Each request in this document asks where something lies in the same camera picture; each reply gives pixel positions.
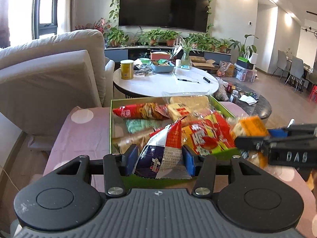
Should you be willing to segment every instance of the glass jar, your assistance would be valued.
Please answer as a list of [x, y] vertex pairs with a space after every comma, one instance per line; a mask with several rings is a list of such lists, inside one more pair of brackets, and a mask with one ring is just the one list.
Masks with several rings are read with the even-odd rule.
[[229, 101], [230, 101], [231, 103], [234, 103], [234, 104], [237, 103], [238, 93], [239, 93], [239, 92], [238, 92], [237, 90], [232, 91], [232, 94], [231, 94], [230, 99], [229, 99]]
[[180, 60], [180, 65], [181, 66], [183, 66], [183, 65], [191, 66], [191, 59], [189, 58], [189, 52], [184, 51], [182, 59]]

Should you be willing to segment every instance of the dark coffee table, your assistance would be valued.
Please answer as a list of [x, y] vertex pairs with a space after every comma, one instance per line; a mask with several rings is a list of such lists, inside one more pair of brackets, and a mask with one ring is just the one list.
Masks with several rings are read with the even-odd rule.
[[234, 86], [242, 89], [242, 91], [246, 92], [254, 92], [257, 94], [257, 97], [259, 98], [258, 102], [254, 105], [248, 105], [246, 102], [242, 102], [240, 100], [237, 100], [237, 105], [240, 106], [248, 115], [258, 115], [261, 120], [266, 120], [270, 117], [272, 113], [272, 107], [270, 103], [263, 97], [262, 95], [259, 95], [258, 92], [254, 91], [253, 89], [250, 89], [249, 87], [230, 81]]

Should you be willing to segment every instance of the white marble table top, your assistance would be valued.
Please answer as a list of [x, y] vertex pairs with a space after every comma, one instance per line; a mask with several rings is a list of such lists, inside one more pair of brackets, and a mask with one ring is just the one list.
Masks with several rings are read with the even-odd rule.
[[[203, 79], [204, 77], [210, 80], [210, 83], [206, 82]], [[177, 79], [198, 81], [199, 83], [184, 82]], [[163, 92], [208, 92], [213, 94], [219, 88], [217, 80], [212, 75], [195, 67], [191, 67], [190, 70], [174, 68], [171, 73], [134, 76], [132, 80], [121, 79], [121, 69], [118, 69], [114, 72], [114, 83], [124, 90], [148, 97], [161, 97], [164, 96]]]

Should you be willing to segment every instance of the red stool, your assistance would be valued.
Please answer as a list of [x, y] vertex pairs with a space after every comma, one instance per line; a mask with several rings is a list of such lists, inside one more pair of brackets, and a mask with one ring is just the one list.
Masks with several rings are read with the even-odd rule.
[[317, 102], [317, 86], [314, 85], [312, 92], [310, 93], [309, 99], [314, 99], [315, 102]]

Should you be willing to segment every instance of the glass vase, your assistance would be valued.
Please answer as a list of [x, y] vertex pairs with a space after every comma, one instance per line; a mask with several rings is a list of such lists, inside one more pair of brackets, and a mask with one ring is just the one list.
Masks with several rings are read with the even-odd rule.
[[180, 65], [188, 65], [191, 66], [191, 60], [189, 58], [189, 52], [184, 52], [181, 60], [180, 60]]

